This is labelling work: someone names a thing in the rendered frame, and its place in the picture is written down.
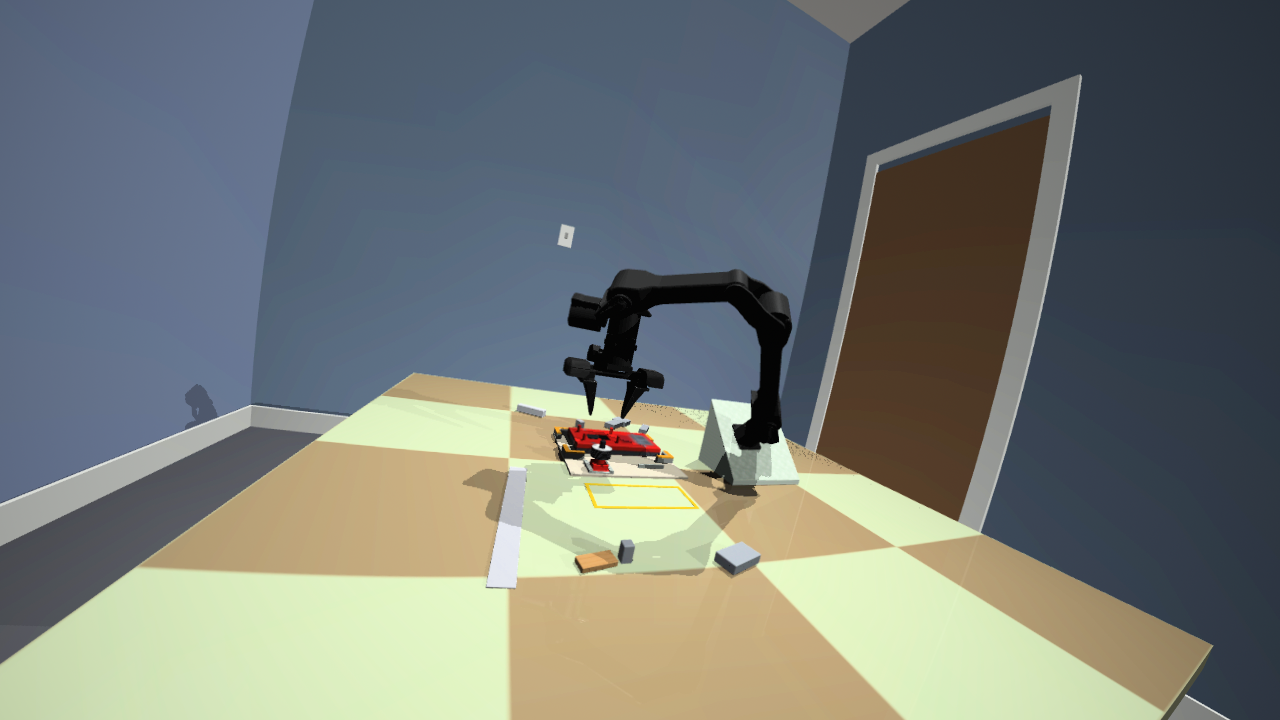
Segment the orange-brown flat block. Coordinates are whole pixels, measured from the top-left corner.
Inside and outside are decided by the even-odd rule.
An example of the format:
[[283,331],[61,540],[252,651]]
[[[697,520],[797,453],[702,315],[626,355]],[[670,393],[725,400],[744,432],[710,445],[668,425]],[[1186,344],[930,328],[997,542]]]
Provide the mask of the orange-brown flat block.
[[614,555],[611,552],[611,550],[605,550],[596,553],[582,553],[575,556],[573,561],[576,562],[581,573],[599,571],[602,569],[614,568],[618,566],[620,562],[618,559],[616,559]]

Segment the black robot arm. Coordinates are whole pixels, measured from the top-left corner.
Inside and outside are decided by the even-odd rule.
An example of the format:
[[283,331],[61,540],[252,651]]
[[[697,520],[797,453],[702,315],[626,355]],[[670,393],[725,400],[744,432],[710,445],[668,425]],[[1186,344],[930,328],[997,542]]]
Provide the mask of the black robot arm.
[[[751,391],[751,418],[732,424],[739,450],[780,442],[780,375],[783,347],[792,331],[788,297],[740,269],[685,275],[620,272],[602,299],[573,293],[568,325],[637,340],[641,316],[660,304],[728,302],[756,329],[762,350],[759,389]],[[760,448],[759,448],[760,447]]]

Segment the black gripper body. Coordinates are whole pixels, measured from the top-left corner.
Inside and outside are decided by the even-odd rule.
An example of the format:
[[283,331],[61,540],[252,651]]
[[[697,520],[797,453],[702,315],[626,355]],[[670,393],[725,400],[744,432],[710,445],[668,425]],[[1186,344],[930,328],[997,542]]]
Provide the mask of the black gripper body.
[[[591,365],[586,359],[566,357],[563,372],[566,375],[579,377],[584,380],[594,380],[595,375],[605,375],[627,379],[634,386],[663,389],[664,375],[655,370],[639,368],[632,372],[634,351],[637,350],[636,340],[630,340],[614,334],[605,334],[602,366]],[[608,370],[609,369],[609,370]]]

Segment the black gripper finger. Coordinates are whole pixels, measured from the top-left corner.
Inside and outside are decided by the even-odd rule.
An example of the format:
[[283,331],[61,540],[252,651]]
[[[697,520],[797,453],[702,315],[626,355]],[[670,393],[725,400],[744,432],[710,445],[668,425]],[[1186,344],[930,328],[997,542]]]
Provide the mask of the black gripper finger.
[[625,416],[628,414],[630,409],[634,406],[634,404],[637,401],[637,398],[640,398],[640,396],[645,391],[649,392],[649,388],[634,386],[632,383],[630,383],[627,380],[627,389],[626,389],[626,395],[625,395],[625,402],[623,402],[623,406],[622,406],[622,410],[621,410],[621,416],[620,416],[621,419],[625,419]]
[[584,389],[585,389],[585,393],[586,393],[586,400],[588,400],[588,414],[589,414],[589,416],[593,416],[593,409],[594,409],[595,395],[596,395],[596,380],[584,380],[584,379],[581,379],[579,377],[576,377],[576,378],[584,386]]

